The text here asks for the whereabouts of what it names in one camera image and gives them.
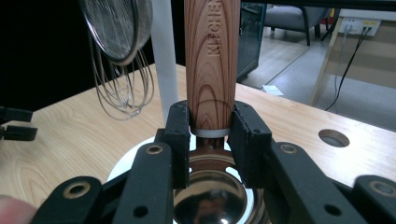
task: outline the wooden table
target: wooden table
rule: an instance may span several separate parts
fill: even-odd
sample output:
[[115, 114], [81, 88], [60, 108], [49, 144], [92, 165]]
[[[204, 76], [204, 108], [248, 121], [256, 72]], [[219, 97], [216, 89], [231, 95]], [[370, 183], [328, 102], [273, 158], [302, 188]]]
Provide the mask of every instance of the wooden table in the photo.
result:
[[[177, 72], [179, 100], [185, 100], [185, 68]], [[349, 186], [358, 175], [396, 181], [396, 133], [239, 84], [236, 100], [257, 110], [276, 141], [303, 147], [327, 176]], [[157, 90], [142, 114], [127, 121], [110, 118], [92, 89], [36, 111], [32, 124], [38, 128], [35, 141], [0, 141], [0, 194], [35, 206], [69, 178], [91, 175], [105, 182], [130, 148], [164, 127]], [[323, 129], [345, 134], [350, 145], [327, 145], [318, 137]]]

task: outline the chrome metal surface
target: chrome metal surface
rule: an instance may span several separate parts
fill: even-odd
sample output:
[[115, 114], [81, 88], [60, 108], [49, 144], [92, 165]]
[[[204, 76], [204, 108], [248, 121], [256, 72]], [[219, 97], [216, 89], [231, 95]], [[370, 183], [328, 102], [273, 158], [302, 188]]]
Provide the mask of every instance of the chrome metal surface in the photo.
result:
[[190, 186], [174, 191], [176, 223], [269, 223], [262, 189], [246, 189], [231, 153], [191, 154]]

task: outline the gray floor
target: gray floor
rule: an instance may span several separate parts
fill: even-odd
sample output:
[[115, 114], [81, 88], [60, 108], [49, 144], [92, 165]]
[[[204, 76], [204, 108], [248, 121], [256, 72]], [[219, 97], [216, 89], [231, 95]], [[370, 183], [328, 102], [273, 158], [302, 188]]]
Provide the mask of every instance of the gray floor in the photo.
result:
[[[246, 81], [243, 81], [242, 84], [258, 89], [261, 85], [275, 85], [284, 93], [281, 97], [309, 105], [330, 38], [328, 36], [324, 41], [315, 38], [312, 40], [311, 46], [306, 47], [303, 33], [283, 30], [271, 32], [268, 28], [265, 28], [262, 46], [268, 44], [278, 45], [279, 51], [281, 51], [285, 48], [284, 42], [288, 42], [288, 44], [292, 43], [299, 45], [299, 47], [304, 46], [305, 49], [301, 48], [303, 50], [296, 53], [298, 54], [297, 58], [288, 59], [289, 62], [285, 63], [284, 60], [279, 59], [281, 56], [276, 55], [275, 58], [271, 57], [271, 55], [266, 53], [265, 47], [262, 47], [264, 50], [261, 52], [260, 60], [267, 61], [272, 65], [272, 68], [269, 69], [271, 71], [277, 70], [279, 73], [273, 73], [269, 78], [265, 71], [265, 63], [259, 63], [259, 68], [256, 69], [256, 72], [252, 72], [255, 77], [254, 84], [252, 84], [250, 75], [247, 76]], [[283, 58], [289, 57], [286, 50]], [[266, 75], [263, 75], [263, 79], [260, 79], [259, 73]], [[314, 107], [325, 109], [332, 103], [334, 99], [333, 78], [334, 76], [332, 76], [332, 80], [328, 83], [327, 88], [317, 100]], [[346, 78], [336, 107], [333, 106], [329, 111], [396, 132], [395, 89]]]

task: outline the black object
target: black object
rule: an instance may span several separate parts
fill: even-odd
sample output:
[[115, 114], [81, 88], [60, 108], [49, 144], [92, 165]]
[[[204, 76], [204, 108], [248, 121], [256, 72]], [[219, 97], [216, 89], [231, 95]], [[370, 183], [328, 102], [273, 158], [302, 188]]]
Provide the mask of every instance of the black object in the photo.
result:
[[[64, 182], [32, 223], [171, 223], [172, 189], [188, 185], [189, 160], [179, 158], [190, 139], [186, 107], [186, 102], [172, 106], [166, 128], [154, 143], [139, 148], [130, 171], [103, 186], [92, 177]], [[351, 189], [331, 181], [302, 148], [276, 143], [250, 105], [236, 102], [229, 143], [242, 182], [264, 188], [272, 223], [396, 223], [395, 182], [366, 175]], [[172, 171], [173, 166], [184, 171]], [[172, 173], [180, 175], [176, 182]]]
[[[32, 116], [32, 111], [0, 106], [0, 124], [11, 120], [30, 122]], [[36, 133], [37, 128], [15, 125], [8, 125], [6, 128], [1, 126], [0, 140], [4, 138], [4, 140], [33, 141]]]

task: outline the hanging utensil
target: hanging utensil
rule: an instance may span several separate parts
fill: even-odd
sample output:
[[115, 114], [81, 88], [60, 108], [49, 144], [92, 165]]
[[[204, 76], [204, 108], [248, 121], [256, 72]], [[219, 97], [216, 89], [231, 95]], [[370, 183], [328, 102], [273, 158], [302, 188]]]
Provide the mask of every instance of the hanging utensil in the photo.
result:
[[[90, 30], [92, 67], [100, 104], [110, 117], [130, 119], [140, 113], [154, 93], [152, 74], [141, 50], [150, 35], [151, 1], [80, 0], [79, 3]], [[132, 70], [137, 67], [140, 78], [135, 77], [135, 72], [130, 74], [128, 66]]]

